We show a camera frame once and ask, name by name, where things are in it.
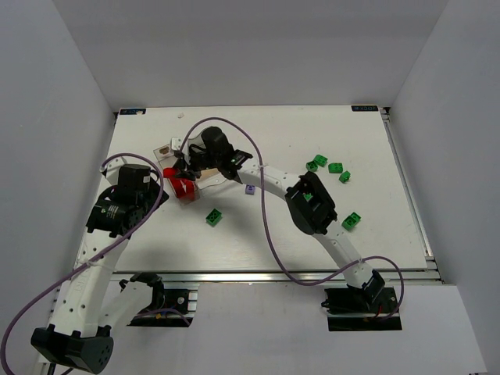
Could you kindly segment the red lego brick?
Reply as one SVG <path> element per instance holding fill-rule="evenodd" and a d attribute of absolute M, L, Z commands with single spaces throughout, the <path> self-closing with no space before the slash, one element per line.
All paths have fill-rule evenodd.
<path fill-rule="evenodd" d="M 171 188 L 173 189 L 175 196 L 178 199 L 184 199 L 188 201 L 193 201 L 195 199 L 195 184 L 186 179 L 169 179 Z"/>

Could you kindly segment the red rounded lego piece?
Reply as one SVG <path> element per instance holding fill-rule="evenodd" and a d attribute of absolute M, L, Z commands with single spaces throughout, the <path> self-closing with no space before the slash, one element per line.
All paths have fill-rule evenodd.
<path fill-rule="evenodd" d="M 176 178 L 178 173 L 178 169 L 173 167 L 167 167 L 162 171 L 162 175 L 166 179 Z"/>

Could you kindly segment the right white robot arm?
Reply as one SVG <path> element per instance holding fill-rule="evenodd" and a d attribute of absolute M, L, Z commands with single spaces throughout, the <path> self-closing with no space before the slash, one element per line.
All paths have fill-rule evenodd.
<path fill-rule="evenodd" d="M 348 288 L 367 305 L 372 305 L 384 289 L 384 279 L 348 239 L 338 222 L 335 203 L 314 172 L 302 175 L 267 166 L 262 153 L 254 147 L 257 157 L 234 148 L 218 127 L 207 127 L 197 137 L 185 138 L 173 149 L 179 176 L 196 180 L 203 170 L 218 170 L 227 180 L 250 184 L 265 193 L 283 199 L 294 225 L 315 238 L 327 251 L 344 275 Z"/>

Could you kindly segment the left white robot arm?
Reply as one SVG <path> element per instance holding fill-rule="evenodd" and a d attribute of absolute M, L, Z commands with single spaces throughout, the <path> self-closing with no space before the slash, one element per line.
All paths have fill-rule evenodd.
<path fill-rule="evenodd" d="M 47 327 L 34 330 L 30 343 L 50 363 L 99 374 L 113 353 L 119 329 L 142 312 L 160 308 L 162 279 L 155 273 L 136 273 L 120 284 L 121 292 L 103 303 L 119 257 L 128 244 L 126 232 L 136 227 L 154 204 L 167 199 L 152 179 L 152 169 L 110 162 L 104 171 L 109 182 L 87 220 L 81 262 L 87 268 L 72 277 L 66 296 Z"/>

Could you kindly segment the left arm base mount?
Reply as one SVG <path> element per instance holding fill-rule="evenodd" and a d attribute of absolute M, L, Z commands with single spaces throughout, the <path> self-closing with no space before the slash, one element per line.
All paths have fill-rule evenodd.
<path fill-rule="evenodd" d="M 185 287 L 166 287 L 156 273 L 136 273 L 119 282 L 120 290 L 132 282 L 146 284 L 150 303 L 128 324 L 129 327 L 188 327 L 195 314 L 197 292 Z"/>

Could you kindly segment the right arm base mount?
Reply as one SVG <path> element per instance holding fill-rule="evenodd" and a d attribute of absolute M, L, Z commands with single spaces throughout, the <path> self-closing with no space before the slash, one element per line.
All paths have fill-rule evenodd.
<path fill-rule="evenodd" d="M 327 314 L 329 332 L 401 331 L 398 299 L 393 287 L 385 287 L 368 304 L 347 287 L 326 288 L 321 307 Z"/>

